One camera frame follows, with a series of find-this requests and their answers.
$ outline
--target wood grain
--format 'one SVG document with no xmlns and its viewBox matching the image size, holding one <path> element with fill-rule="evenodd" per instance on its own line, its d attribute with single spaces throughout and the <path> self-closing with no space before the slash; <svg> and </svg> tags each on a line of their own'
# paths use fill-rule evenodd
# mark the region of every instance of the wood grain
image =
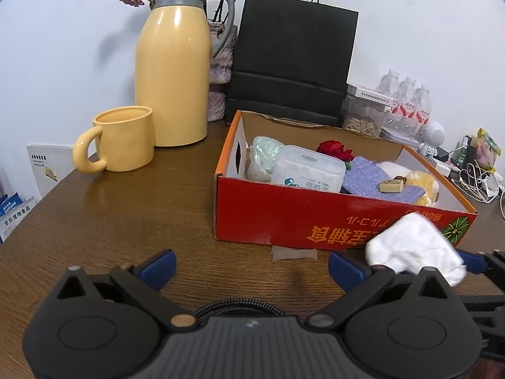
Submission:
<svg viewBox="0 0 505 379">
<path fill-rule="evenodd" d="M 148 166 L 133 172 L 74 171 L 33 209 L 0 248 L 0 378 L 32 377 L 21 351 L 24 329 L 72 264 L 103 273 L 171 248 L 177 275 L 162 292 L 192 311 L 221 298 L 251 297 L 308 315 L 342 295 L 328 276 L 328 252 L 320 251 L 317 262 L 273 263 L 268 247 L 214 240 L 213 174 L 226 132 L 222 122 L 211 123 L 206 140 L 157 149 Z M 461 247 L 505 249 L 497 203 L 477 209 Z M 499 293 L 474 275 L 456 291 Z"/>
</svg>

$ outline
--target mug rim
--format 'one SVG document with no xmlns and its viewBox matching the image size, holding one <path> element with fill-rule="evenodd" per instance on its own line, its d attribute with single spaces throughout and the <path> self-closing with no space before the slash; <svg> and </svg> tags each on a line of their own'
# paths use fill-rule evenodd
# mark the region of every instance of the mug rim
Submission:
<svg viewBox="0 0 505 379">
<path fill-rule="evenodd" d="M 139 109 L 140 110 L 145 110 L 145 111 L 147 111 L 147 113 L 145 115 L 141 115 L 139 117 L 130 118 L 129 120 L 123 120 L 123 121 L 113 121 L 113 122 L 101 122 L 101 121 L 98 121 L 98 119 L 101 118 L 104 115 L 107 115 L 107 114 L 110 114 L 110 113 L 116 112 L 116 111 L 132 109 L 132 108 L 134 108 L 136 110 L 139 110 Z M 99 124 L 103 124 L 103 125 L 112 125 L 112 124 L 115 124 L 115 123 L 127 123 L 127 122 L 130 122 L 130 121 L 140 120 L 141 118 L 148 117 L 151 114 L 152 114 L 152 108 L 150 108 L 148 106 L 144 106 L 144 105 L 126 105 L 126 106 L 120 106 L 120 107 L 116 107 L 116 108 L 111 108 L 110 110 L 106 110 L 106 111 L 100 112 L 98 115 L 96 115 L 96 116 L 93 117 L 93 123 L 99 123 Z"/>
</svg>

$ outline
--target red flower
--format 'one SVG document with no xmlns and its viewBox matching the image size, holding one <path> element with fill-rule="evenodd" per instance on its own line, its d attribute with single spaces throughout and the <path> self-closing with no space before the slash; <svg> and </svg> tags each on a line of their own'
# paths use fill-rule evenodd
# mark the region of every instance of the red flower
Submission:
<svg viewBox="0 0 505 379">
<path fill-rule="evenodd" d="M 316 152 L 324 155 L 330 155 L 330 157 L 338 158 L 344 162 L 350 162 L 354 159 L 353 150 L 348 149 L 347 151 L 344 151 L 344 146 L 339 141 L 324 141 L 319 144 Z"/>
</svg>

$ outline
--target gray ribbed panel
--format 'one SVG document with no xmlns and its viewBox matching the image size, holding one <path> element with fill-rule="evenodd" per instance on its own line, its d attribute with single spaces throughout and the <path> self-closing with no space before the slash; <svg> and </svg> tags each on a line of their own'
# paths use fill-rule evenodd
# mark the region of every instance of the gray ribbed panel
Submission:
<svg viewBox="0 0 505 379">
<path fill-rule="evenodd" d="M 132 379 L 371 379 L 330 334 L 296 318 L 210 318 L 172 335 L 154 362 Z"/>
</svg>

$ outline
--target container of nuts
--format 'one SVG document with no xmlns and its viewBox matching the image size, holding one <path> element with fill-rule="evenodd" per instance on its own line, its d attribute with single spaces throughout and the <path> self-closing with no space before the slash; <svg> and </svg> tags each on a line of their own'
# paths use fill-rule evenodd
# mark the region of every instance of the container of nuts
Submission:
<svg viewBox="0 0 505 379">
<path fill-rule="evenodd" d="M 367 95 L 366 98 L 348 93 L 342 103 L 342 128 L 359 132 L 368 137 L 378 138 L 382 131 L 382 126 L 391 111 L 391 107 L 384 103 L 384 101 L 381 101 L 382 97 L 385 96 L 379 93 L 370 94 L 370 96 Z"/>
</svg>

